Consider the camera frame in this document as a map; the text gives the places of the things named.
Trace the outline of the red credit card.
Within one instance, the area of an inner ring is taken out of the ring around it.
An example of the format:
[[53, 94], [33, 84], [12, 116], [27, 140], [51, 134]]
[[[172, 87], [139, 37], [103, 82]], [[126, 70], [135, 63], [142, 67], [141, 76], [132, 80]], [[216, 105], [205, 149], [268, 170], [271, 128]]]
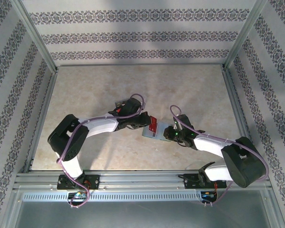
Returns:
[[156, 119], [155, 117], [153, 117], [153, 116], [150, 116], [150, 120], [151, 120], [151, 123], [150, 123], [150, 125], [149, 125], [149, 130], [150, 130], [151, 132], [153, 132], [153, 133], [156, 133], [156, 131], [157, 131], [157, 125], [158, 125], [157, 119]]

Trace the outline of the clear acrylic card stand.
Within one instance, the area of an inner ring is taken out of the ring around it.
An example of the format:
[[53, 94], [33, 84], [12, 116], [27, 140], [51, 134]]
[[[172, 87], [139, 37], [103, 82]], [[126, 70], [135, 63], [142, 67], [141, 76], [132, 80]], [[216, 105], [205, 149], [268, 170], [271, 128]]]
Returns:
[[128, 98], [115, 102], [115, 108], [117, 112], [120, 112], [122, 106], [128, 101]]

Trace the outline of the small electronics board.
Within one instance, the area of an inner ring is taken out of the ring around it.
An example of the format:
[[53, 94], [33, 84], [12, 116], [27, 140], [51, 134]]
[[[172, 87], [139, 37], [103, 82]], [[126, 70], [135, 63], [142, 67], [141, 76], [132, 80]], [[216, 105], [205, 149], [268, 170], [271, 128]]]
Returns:
[[202, 191], [201, 192], [202, 203], [214, 203], [218, 199], [217, 191]]
[[71, 192], [68, 194], [67, 197], [68, 201], [83, 201], [87, 199], [87, 192], [86, 191], [77, 191]]

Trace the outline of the grey metal panel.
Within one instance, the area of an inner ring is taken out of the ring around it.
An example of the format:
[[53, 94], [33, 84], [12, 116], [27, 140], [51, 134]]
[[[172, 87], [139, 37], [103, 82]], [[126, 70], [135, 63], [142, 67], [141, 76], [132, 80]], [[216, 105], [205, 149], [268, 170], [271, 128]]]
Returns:
[[285, 228], [262, 202], [203, 206], [189, 201], [21, 202], [6, 228]]

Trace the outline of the thin aluminium back rail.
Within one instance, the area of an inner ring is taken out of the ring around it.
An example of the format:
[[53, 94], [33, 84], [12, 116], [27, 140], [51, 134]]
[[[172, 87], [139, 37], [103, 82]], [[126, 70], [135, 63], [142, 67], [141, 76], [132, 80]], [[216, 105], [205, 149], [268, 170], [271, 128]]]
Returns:
[[62, 64], [57, 67], [94, 67], [94, 66], [153, 66], [153, 65], [218, 65], [224, 66], [220, 63], [100, 63], [100, 64]]

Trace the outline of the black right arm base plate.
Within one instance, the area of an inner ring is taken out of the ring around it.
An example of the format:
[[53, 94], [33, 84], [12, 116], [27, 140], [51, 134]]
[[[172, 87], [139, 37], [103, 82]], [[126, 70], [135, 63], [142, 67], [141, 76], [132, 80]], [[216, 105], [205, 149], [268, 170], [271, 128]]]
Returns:
[[200, 178], [200, 175], [197, 173], [188, 173], [183, 174], [179, 177], [184, 180], [185, 189], [214, 189], [217, 186], [218, 189], [225, 189], [227, 187], [226, 182], [224, 181], [210, 181]]

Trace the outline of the aluminium frame rail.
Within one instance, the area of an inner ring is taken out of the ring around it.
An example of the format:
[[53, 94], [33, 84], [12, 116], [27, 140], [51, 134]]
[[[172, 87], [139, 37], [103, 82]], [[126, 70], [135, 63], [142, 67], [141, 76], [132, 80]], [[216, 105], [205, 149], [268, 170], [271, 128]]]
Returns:
[[[21, 188], [57, 189], [62, 171], [30, 171], [16, 175], [14, 190]], [[108, 191], [176, 190], [184, 189], [188, 181], [179, 177], [197, 176], [194, 170], [151, 170], [151, 171], [85, 171], [85, 175], [98, 175], [98, 189]]]

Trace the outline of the aluminium side rail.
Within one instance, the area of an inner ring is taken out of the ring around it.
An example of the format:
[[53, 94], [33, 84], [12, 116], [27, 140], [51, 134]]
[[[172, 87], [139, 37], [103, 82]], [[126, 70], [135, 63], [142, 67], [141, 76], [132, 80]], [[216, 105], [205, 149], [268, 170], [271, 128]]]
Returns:
[[229, 71], [224, 68], [224, 65], [220, 65], [220, 69], [223, 75], [223, 79], [226, 85], [227, 93], [230, 99], [230, 103], [232, 106], [232, 110], [235, 116], [236, 124], [241, 136], [245, 136], [251, 140], [253, 143], [253, 138], [250, 133], [250, 129], [247, 123], [247, 119], [245, 113], [243, 111], [241, 101], [238, 97], [237, 90], [234, 86], [232, 76], [230, 75]]
[[30, 171], [30, 167], [32, 165], [32, 162], [34, 160], [36, 151], [37, 151], [37, 147], [38, 147], [38, 142], [42, 133], [42, 129], [43, 129], [43, 125], [45, 122], [45, 118], [47, 115], [47, 111], [48, 111], [48, 107], [49, 107], [49, 103], [52, 97], [52, 93], [54, 90], [54, 86], [55, 86], [55, 82], [57, 79], [57, 75], [59, 73], [59, 68], [56, 69], [55, 73], [52, 74], [48, 85], [47, 85], [47, 89], [44, 95], [44, 99], [41, 105], [41, 109], [38, 115], [38, 119], [35, 125], [35, 129], [33, 132], [33, 136], [32, 139], [30, 141], [29, 147], [28, 147], [28, 154], [26, 156], [26, 160], [25, 163], [22, 167], [22, 169], [20, 170], [20, 173], [28, 173]]

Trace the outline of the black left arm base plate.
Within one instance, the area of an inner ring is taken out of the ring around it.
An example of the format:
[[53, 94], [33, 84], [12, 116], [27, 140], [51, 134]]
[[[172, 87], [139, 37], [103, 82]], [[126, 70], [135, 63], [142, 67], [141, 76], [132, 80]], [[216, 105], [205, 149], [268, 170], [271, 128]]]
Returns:
[[[81, 185], [89, 188], [90, 190], [97, 190], [99, 187], [100, 176], [82, 174], [75, 179]], [[71, 181], [66, 175], [60, 175], [57, 182], [58, 190], [81, 190], [83, 187]]]

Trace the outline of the aluminium frame post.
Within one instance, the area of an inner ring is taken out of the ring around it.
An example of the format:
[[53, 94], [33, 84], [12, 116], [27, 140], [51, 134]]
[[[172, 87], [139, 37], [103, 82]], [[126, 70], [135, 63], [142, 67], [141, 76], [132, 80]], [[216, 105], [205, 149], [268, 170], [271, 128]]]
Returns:
[[16, 13], [18, 14], [19, 18], [23, 22], [24, 26], [26, 27], [32, 41], [37, 46], [39, 52], [41, 53], [50, 71], [52, 73], [56, 73], [57, 66], [49, 50], [47, 49], [40, 33], [38, 32], [33, 20], [31, 19], [30, 14], [26, 10], [24, 3], [22, 2], [22, 0], [10, 0], [10, 2], [13, 8], [15, 9]]
[[247, 39], [251, 29], [254, 26], [254, 23], [256, 22], [257, 18], [259, 17], [267, 2], [268, 0], [256, 0], [254, 6], [252, 7], [250, 13], [247, 16], [247, 19], [242, 29], [240, 30], [238, 37], [235, 40], [235, 43], [230, 49], [225, 62], [222, 64], [222, 70], [226, 71], [234, 61], [236, 55], [239, 53], [239, 50], [241, 49], [244, 41]]

